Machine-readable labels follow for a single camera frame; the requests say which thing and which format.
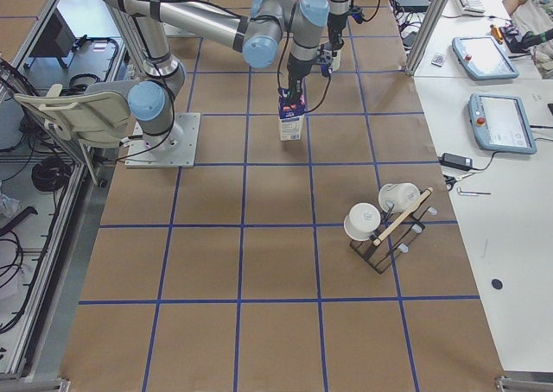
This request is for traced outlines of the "blue white milk carton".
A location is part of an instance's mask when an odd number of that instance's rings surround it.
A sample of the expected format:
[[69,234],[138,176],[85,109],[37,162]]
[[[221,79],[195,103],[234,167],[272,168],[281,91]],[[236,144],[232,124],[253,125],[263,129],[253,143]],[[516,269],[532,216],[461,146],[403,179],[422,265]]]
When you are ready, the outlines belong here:
[[299,102],[292,104],[287,98],[288,89],[277,88],[278,99],[278,116],[279,116],[279,134],[281,141],[300,140],[302,134],[302,126],[304,114],[306,112],[306,103],[304,95],[299,98]]

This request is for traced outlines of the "white ceramic mug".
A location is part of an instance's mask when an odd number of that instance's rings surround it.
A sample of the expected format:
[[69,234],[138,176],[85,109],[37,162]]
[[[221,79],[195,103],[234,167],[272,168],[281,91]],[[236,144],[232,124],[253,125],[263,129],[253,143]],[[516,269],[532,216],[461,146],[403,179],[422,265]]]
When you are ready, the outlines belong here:
[[329,66],[331,72],[336,72],[340,69],[341,50],[331,50],[332,62]]

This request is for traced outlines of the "white mug on rack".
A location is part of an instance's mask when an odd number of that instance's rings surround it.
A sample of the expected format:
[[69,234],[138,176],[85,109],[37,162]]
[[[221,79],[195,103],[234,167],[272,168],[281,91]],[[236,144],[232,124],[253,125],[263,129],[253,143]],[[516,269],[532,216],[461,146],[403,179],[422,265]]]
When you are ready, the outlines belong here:
[[420,191],[412,183],[390,183],[383,185],[378,193],[378,203],[384,212],[400,213],[418,200]]
[[354,241],[364,242],[370,239],[372,233],[380,226],[379,209],[363,202],[354,205],[344,219],[344,230]]

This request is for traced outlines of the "far teach pendant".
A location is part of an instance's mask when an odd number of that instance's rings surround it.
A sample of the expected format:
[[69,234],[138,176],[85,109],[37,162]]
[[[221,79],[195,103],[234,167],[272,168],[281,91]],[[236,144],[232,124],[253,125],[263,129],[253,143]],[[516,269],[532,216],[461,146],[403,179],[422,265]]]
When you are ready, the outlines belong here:
[[452,49],[473,80],[515,79],[519,76],[505,50],[490,35],[455,37]]

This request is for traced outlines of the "teach pendant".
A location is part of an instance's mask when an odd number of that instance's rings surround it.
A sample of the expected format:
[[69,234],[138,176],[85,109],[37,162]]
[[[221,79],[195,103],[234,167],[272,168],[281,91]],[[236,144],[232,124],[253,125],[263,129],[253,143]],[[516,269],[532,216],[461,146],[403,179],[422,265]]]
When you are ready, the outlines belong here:
[[519,76],[505,50],[490,35],[455,37],[452,49],[473,80],[515,79]]
[[481,149],[523,155],[537,152],[520,97],[473,93],[467,108],[475,141]]

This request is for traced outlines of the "black mug rack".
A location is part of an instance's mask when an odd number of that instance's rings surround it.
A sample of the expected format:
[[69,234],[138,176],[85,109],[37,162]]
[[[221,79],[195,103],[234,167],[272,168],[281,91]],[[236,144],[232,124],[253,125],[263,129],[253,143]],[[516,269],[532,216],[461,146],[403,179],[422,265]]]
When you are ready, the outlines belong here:
[[350,241],[350,248],[374,271],[382,275],[402,254],[409,251],[409,246],[420,237],[426,229],[423,219],[435,216],[437,209],[429,205],[412,210],[401,223],[392,226],[391,202],[385,203],[386,210],[381,225],[364,242]]

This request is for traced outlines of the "black power adapter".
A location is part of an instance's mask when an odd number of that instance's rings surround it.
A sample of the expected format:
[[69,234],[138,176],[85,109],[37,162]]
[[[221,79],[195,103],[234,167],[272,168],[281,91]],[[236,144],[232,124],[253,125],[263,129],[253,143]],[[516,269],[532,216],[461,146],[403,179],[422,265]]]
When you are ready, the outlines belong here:
[[473,169],[473,160],[469,157],[443,153],[438,158],[440,164],[446,168],[452,168],[468,172]]

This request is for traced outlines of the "near teach pendant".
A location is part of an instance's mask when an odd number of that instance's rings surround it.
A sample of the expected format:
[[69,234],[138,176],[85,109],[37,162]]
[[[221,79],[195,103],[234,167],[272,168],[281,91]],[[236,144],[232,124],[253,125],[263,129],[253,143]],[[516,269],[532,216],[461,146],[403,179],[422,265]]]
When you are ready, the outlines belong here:
[[473,93],[467,108],[475,141],[481,149],[523,155],[537,152],[520,97]]

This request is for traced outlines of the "white chair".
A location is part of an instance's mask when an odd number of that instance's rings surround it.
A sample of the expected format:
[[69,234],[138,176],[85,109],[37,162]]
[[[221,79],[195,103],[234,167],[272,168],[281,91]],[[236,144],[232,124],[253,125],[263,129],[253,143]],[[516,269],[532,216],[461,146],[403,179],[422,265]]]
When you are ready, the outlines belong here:
[[53,84],[44,96],[17,93],[14,99],[42,117],[46,126],[52,124],[62,140],[115,149],[125,137],[130,120],[127,98],[136,84],[133,80],[100,82],[89,85],[83,94],[72,96],[63,96],[63,85]]

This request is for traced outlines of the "hex key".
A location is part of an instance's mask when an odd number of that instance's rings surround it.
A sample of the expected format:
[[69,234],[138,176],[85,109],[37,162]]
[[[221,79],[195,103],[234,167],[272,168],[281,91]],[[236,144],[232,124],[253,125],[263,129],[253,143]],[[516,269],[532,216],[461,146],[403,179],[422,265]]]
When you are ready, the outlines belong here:
[[461,187],[457,187],[456,192],[461,196],[491,196],[492,195],[489,192],[463,190]]

